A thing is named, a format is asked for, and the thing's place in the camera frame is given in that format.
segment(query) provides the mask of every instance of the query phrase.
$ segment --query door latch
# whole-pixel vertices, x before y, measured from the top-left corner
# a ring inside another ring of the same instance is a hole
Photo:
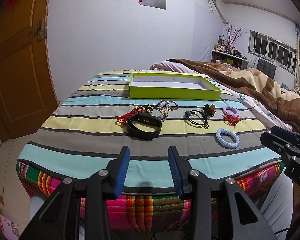
[[[38,25],[37,27],[33,28],[30,32],[29,35],[31,35],[32,33],[38,33],[38,41],[42,41],[43,40],[43,19],[38,21]]]

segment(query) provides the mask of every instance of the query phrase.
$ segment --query pipe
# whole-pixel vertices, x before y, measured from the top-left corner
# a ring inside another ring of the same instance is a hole
[[[221,17],[223,23],[224,23],[224,24],[228,24],[229,22],[226,21],[226,19],[223,17],[222,13],[220,12],[220,10],[219,10],[219,8],[218,8],[218,6],[217,6],[216,0],[212,0],[212,2],[213,2],[213,4],[214,4],[214,6],[216,7],[216,9],[217,9],[217,11],[218,11],[218,13],[219,13],[219,15],[220,15],[220,17]]]

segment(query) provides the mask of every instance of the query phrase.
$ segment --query purple coil hair tie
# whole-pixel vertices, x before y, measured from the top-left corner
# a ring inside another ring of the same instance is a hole
[[[236,109],[235,107],[233,106],[224,106],[222,108],[222,112],[224,115],[230,115],[230,116],[233,116],[233,117],[238,117],[239,116],[239,110]]]

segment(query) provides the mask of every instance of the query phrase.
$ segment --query brown blanket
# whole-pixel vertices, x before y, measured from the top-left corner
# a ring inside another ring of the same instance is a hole
[[[187,59],[167,61],[181,63],[210,76],[221,85],[258,100],[272,114],[300,132],[300,96],[290,91],[282,94],[279,84],[261,71],[255,68],[238,70],[228,65]]]

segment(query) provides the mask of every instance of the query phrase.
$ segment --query bracelet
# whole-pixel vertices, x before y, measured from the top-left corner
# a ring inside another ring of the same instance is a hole
[[[159,103],[157,103],[157,105],[159,107],[161,107],[162,109],[168,109],[168,110],[177,110],[179,108],[178,104],[175,101],[172,100],[161,100]]]
[[[206,116],[208,116],[208,115],[209,116],[214,116],[214,114],[216,113],[215,108],[216,108],[215,105],[208,105],[208,104],[206,104],[206,105],[204,105],[203,112],[204,112],[204,114]]]
[[[168,109],[162,109],[161,107],[158,106],[154,106],[152,108],[158,110],[161,113],[161,115],[157,116],[161,122],[167,120],[168,111],[169,111]]]
[[[190,116],[194,116],[194,114],[195,114],[196,112],[202,115],[202,118],[200,118],[200,117],[199,117],[199,118],[201,119],[201,121],[203,121],[203,123],[197,123],[197,122],[195,122],[195,121],[193,121],[193,120],[190,119]],[[186,119],[187,119],[190,123],[195,124],[195,125],[199,125],[199,126],[203,126],[205,129],[208,129],[208,128],[209,128],[207,116],[206,116],[204,113],[202,113],[202,112],[200,112],[200,111],[196,111],[196,110],[187,110],[187,111],[185,112],[185,116],[186,116]]]
[[[158,127],[158,129],[154,132],[145,132],[135,127],[133,124],[134,121]],[[127,131],[130,133],[131,137],[137,137],[144,140],[153,140],[160,134],[161,126],[160,120],[157,117],[149,114],[141,113],[127,117]]]
[[[223,120],[228,120],[229,125],[236,126],[237,123],[240,121],[240,116],[233,117],[232,115],[222,115]]]
[[[224,140],[221,137],[221,133],[229,135],[231,138],[233,138],[235,140],[235,143],[229,143],[226,140]],[[222,146],[224,146],[226,148],[229,148],[229,149],[236,149],[239,146],[239,144],[240,144],[239,137],[234,132],[232,132],[232,131],[230,131],[228,129],[225,129],[225,128],[219,128],[217,130],[217,132],[216,132],[216,138],[217,138],[218,142]]]
[[[224,106],[222,108],[222,112],[224,115],[231,115],[232,117],[238,117],[240,114],[239,110],[233,106]]]
[[[129,116],[133,116],[134,114],[140,114],[143,112],[146,112],[147,114],[151,115],[152,111],[153,111],[153,108],[151,105],[137,106],[131,112],[118,117],[116,120],[116,123],[119,125],[121,125],[121,124],[126,125]]]

